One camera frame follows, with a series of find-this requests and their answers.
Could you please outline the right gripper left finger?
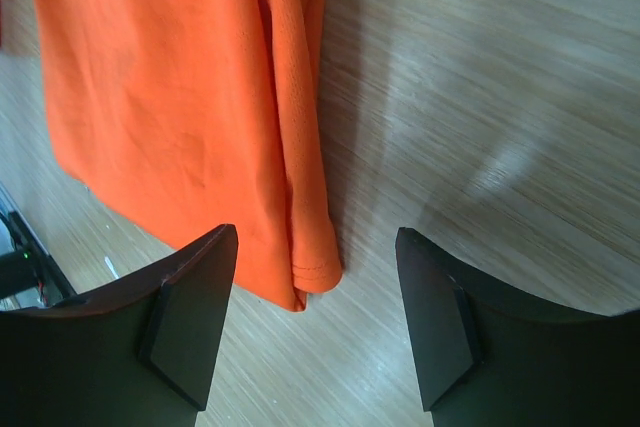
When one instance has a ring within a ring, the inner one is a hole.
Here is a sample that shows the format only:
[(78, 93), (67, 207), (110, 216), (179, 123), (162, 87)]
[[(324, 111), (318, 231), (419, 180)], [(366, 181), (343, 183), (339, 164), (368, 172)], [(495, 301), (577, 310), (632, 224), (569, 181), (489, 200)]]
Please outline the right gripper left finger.
[(192, 426), (206, 406), (236, 266), (221, 225), (48, 308), (1, 316), (5, 426)]

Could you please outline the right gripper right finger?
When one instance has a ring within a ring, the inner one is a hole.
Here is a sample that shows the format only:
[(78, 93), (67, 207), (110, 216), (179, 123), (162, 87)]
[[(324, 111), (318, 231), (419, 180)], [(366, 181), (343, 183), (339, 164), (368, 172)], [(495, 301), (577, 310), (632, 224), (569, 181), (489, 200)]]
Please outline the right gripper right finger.
[(635, 426), (639, 314), (527, 293), (411, 228), (395, 241), (423, 409), (437, 426)]

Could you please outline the orange t shirt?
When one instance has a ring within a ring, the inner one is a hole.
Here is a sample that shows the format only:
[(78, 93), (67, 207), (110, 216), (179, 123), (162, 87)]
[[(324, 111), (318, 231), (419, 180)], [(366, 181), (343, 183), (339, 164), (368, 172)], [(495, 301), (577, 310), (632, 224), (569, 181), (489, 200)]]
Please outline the orange t shirt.
[(181, 248), (239, 236), (236, 283), (300, 312), (342, 276), (317, 115), (325, 0), (34, 0), (60, 166)]

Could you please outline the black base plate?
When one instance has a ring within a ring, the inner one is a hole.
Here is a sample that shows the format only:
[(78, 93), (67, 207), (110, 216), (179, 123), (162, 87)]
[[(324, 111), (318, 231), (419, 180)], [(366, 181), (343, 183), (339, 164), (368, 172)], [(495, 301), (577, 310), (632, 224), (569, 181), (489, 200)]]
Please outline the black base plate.
[(62, 270), (17, 211), (1, 214), (8, 246), (1, 251), (1, 301), (47, 308), (76, 295)]

